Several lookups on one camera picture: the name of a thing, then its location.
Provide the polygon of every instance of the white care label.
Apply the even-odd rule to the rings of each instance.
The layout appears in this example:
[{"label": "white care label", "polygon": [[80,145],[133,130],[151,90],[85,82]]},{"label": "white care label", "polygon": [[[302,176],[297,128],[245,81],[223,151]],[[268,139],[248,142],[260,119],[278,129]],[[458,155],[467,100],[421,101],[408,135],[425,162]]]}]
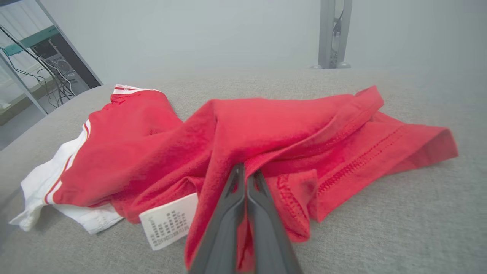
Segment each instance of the white care label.
[{"label": "white care label", "polygon": [[156,251],[186,236],[193,222],[198,196],[190,194],[139,215],[147,240]]}]

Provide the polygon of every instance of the floor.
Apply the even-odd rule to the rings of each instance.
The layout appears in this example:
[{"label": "floor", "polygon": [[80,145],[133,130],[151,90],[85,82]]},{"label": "floor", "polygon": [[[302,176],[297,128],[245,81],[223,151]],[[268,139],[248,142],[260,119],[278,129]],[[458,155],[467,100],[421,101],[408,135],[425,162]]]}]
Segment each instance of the floor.
[{"label": "floor", "polygon": [[[48,113],[56,109],[49,104],[47,96],[40,98],[38,101]],[[0,126],[0,151],[44,117],[45,115],[35,105],[31,105],[5,125]]]}]

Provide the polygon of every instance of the gray tabletop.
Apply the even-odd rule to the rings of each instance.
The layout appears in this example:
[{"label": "gray tabletop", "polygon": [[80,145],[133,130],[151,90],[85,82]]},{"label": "gray tabletop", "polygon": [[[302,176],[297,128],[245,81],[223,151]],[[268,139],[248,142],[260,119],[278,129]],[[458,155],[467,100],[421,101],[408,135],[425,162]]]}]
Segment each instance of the gray tabletop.
[{"label": "gray tabletop", "polygon": [[[377,85],[388,115],[450,127],[458,158],[379,179],[312,222],[295,244],[305,273],[485,273],[487,74],[485,71],[302,70],[224,78],[125,82],[163,91],[181,119],[211,98],[313,99]],[[123,220],[89,236],[52,207],[37,226],[7,222],[23,210],[20,182],[79,135],[88,114],[109,102],[113,85],[61,106],[0,152],[2,273],[182,273],[184,239],[153,252],[140,224]]]}]

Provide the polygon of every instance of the red garment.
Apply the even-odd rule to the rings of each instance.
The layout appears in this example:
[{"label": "red garment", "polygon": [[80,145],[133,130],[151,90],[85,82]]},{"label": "red garment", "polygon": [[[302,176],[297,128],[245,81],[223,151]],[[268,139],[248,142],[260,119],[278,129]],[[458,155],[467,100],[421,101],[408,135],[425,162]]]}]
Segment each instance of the red garment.
[{"label": "red garment", "polygon": [[[323,221],[379,177],[458,155],[449,129],[405,124],[379,112],[383,101],[375,86],[316,100],[214,99],[186,122],[155,90],[111,99],[90,114],[86,142],[61,175],[62,185],[46,197],[77,206],[111,203],[138,223],[140,213],[197,192],[187,267],[236,163],[245,163],[247,176],[262,169],[290,239],[303,242],[311,218]],[[248,271],[253,264],[244,221],[237,266]]]}]

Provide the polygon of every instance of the baseboard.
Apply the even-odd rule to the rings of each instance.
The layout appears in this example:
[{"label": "baseboard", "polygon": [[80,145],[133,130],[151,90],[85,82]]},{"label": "baseboard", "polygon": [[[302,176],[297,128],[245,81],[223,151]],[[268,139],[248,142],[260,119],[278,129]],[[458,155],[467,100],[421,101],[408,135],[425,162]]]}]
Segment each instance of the baseboard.
[{"label": "baseboard", "polygon": [[[51,78],[51,80],[46,83],[46,87],[47,90],[53,90],[56,87],[56,82],[52,81]],[[46,88],[40,84],[37,84],[33,88],[31,88],[31,93],[36,99],[39,99],[47,94]],[[30,101],[30,99],[25,94],[22,94],[19,97],[15,98],[12,102],[10,102],[10,106],[8,106],[6,109],[0,110],[0,126],[6,124],[13,117],[24,111],[30,105],[32,105],[32,101]]]}]

